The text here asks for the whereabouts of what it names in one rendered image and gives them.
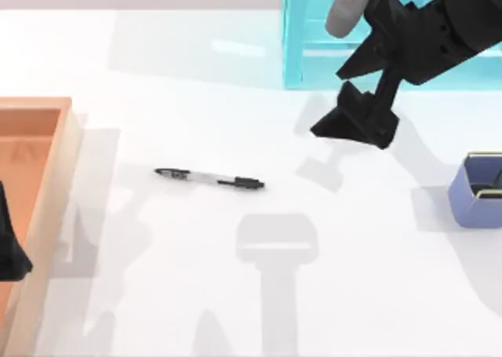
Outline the pale grey rounded box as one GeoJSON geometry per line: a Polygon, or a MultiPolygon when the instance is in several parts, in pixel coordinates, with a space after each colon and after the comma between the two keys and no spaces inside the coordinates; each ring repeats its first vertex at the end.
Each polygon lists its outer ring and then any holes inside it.
{"type": "Polygon", "coordinates": [[[350,34],[360,20],[369,0],[334,0],[326,18],[326,31],[334,38],[350,34]]]}

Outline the lavender blue open box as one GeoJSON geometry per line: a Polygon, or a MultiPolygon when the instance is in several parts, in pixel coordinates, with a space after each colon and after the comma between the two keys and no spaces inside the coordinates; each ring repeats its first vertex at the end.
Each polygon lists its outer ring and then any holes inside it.
{"type": "Polygon", "coordinates": [[[464,228],[502,228],[502,199],[475,199],[472,184],[502,184],[502,152],[470,152],[448,190],[454,220],[464,228]]]}

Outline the black item with gold edge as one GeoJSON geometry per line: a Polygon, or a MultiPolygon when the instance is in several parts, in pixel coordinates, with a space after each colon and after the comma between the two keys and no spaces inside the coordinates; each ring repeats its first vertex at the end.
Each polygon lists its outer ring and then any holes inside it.
{"type": "Polygon", "coordinates": [[[502,199],[502,184],[472,184],[475,199],[502,199]]]}

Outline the black and clear pen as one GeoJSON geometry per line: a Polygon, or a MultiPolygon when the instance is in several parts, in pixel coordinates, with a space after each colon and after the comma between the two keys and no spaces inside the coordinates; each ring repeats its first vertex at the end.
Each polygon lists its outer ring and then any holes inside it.
{"type": "Polygon", "coordinates": [[[250,191],[265,189],[264,182],[249,177],[229,177],[215,173],[203,173],[189,169],[174,168],[156,168],[154,172],[161,177],[173,180],[192,181],[250,191]]]}

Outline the salmon shallow box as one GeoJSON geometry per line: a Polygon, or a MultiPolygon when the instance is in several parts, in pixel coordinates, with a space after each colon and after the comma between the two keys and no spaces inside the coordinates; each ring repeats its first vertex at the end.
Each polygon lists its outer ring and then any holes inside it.
{"type": "Polygon", "coordinates": [[[67,206],[82,129],[69,97],[0,97],[0,182],[34,267],[0,282],[0,357],[30,357],[67,206]]]}

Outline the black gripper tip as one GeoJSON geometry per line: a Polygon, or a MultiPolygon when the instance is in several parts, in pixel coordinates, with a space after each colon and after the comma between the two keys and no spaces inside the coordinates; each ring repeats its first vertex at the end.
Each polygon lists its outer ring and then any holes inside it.
{"type": "Polygon", "coordinates": [[[5,188],[0,181],[0,282],[20,282],[32,268],[14,233],[5,188]]]}

